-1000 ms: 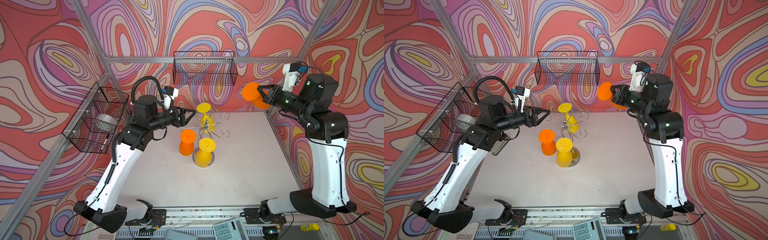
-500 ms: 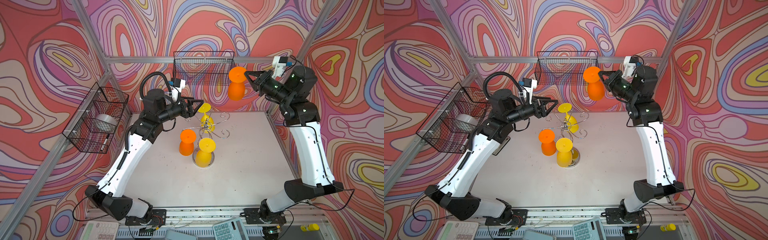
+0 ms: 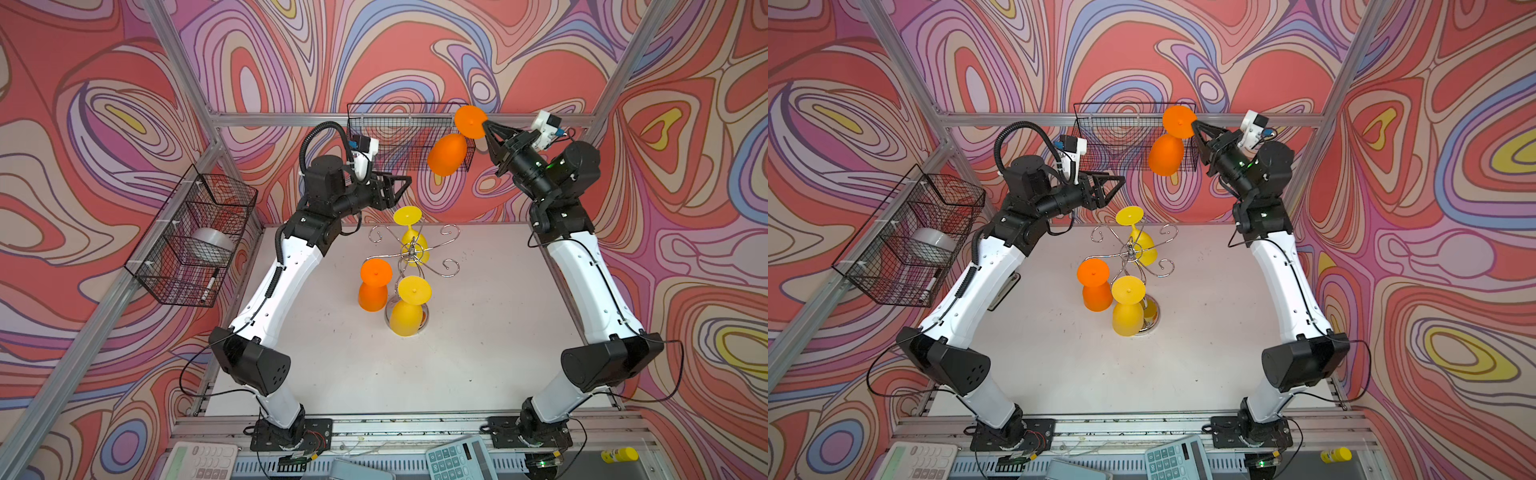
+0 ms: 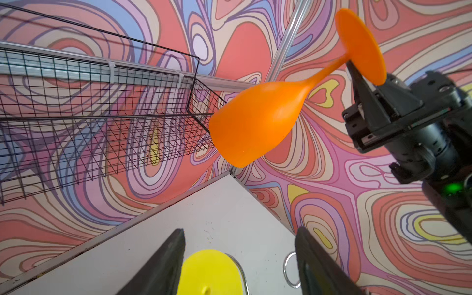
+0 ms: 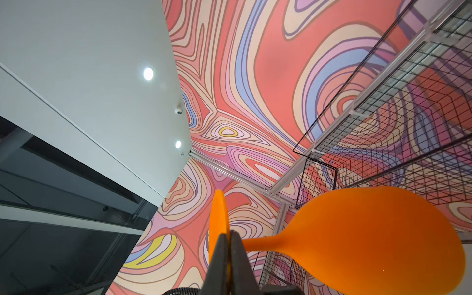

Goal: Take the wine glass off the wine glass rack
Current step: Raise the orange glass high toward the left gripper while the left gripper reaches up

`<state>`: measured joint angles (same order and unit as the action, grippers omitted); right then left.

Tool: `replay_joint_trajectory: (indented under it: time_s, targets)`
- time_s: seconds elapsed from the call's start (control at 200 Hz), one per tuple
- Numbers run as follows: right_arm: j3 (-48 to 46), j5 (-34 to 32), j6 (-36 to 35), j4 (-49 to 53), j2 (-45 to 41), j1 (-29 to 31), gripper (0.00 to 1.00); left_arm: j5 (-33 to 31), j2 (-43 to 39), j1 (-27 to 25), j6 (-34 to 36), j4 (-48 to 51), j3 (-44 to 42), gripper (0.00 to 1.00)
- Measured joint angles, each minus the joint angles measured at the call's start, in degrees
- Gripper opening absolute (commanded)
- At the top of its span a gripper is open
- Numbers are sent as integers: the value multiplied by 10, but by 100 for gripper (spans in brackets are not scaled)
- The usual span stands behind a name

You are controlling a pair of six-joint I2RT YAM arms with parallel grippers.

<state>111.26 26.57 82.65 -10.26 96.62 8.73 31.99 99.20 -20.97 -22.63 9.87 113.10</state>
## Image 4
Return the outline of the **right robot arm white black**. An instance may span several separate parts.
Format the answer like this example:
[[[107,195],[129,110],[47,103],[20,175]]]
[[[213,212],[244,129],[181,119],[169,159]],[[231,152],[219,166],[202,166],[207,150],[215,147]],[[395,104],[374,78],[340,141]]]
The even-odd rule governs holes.
[[[411,85],[389,74],[381,86],[347,64],[355,103],[342,116],[355,148],[386,148],[401,184],[420,181],[427,199],[472,238],[472,98],[448,74],[428,71]]]

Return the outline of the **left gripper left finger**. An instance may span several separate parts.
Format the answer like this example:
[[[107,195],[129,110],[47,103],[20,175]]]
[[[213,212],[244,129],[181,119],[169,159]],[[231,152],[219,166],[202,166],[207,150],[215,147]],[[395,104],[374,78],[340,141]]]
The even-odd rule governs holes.
[[[185,247],[184,230],[175,229],[118,293],[120,295],[177,294]]]

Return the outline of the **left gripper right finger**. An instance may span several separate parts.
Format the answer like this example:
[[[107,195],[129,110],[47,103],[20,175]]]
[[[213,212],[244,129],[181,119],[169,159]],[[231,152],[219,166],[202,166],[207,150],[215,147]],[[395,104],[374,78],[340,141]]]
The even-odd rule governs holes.
[[[364,293],[305,227],[297,230],[295,252],[301,290],[304,295],[362,295]]]

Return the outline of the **orange wine glass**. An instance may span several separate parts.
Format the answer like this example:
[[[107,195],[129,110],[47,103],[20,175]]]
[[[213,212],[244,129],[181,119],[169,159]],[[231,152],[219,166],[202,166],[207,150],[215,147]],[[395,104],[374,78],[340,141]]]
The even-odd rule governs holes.
[[[211,139],[232,166],[246,167],[280,144],[295,125],[311,90],[334,70],[351,61],[369,82],[386,82],[383,55],[365,23],[351,10],[335,15],[346,53],[302,81],[257,84],[239,93],[210,118]]]

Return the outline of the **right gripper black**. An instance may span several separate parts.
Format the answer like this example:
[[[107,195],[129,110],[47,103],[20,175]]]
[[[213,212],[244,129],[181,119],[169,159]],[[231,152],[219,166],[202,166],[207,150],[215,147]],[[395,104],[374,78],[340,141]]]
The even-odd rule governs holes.
[[[430,125],[443,127],[447,141],[463,153],[463,90],[446,75],[429,71],[407,86],[388,74],[381,86],[371,87],[355,65],[346,63],[355,103],[342,116],[354,147],[365,154]]]

